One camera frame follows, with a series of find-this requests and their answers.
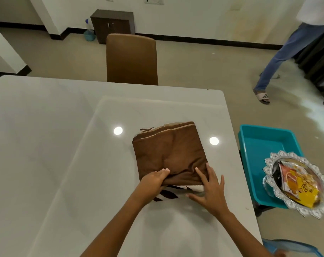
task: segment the white shirt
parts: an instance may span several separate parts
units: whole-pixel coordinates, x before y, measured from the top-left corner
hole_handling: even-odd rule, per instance
[[[297,20],[312,25],[324,25],[324,0],[305,0]]]

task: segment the person's leg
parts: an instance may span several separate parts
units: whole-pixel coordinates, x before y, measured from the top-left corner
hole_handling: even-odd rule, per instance
[[[255,91],[264,91],[269,84],[270,79],[277,71],[283,61],[292,58],[300,50],[318,38],[324,33],[324,25],[309,25],[302,23],[296,31],[289,37],[288,41],[271,59],[267,67],[264,69]]]

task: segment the glossy table surface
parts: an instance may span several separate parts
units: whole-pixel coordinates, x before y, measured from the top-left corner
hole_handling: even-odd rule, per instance
[[[261,241],[220,90],[1,77],[0,256],[79,256],[139,182],[135,134],[185,121],[195,122],[209,163],[225,175],[228,207]],[[184,198],[148,204],[119,256],[241,254],[213,216]]]

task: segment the beige floor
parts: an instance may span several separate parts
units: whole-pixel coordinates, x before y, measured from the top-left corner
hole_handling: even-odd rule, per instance
[[[106,46],[81,34],[64,41],[47,33],[1,28],[1,33],[31,67],[29,76],[106,81]],[[159,82],[163,86],[219,89],[225,94],[235,133],[241,124],[292,130],[313,164],[324,173],[324,106],[315,87],[292,61],[282,64],[280,79],[268,87],[270,105],[255,98],[252,87],[275,51],[157,41]],[[324,217],[273,209],[258,218],[262,237],[285,238],[317,246],[324,255]]]

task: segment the brown chair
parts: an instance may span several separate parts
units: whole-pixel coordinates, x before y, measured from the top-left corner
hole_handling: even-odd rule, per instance
[[[159,84],[154,39],[131,34],[109,34],[106,60],[108,82]]]

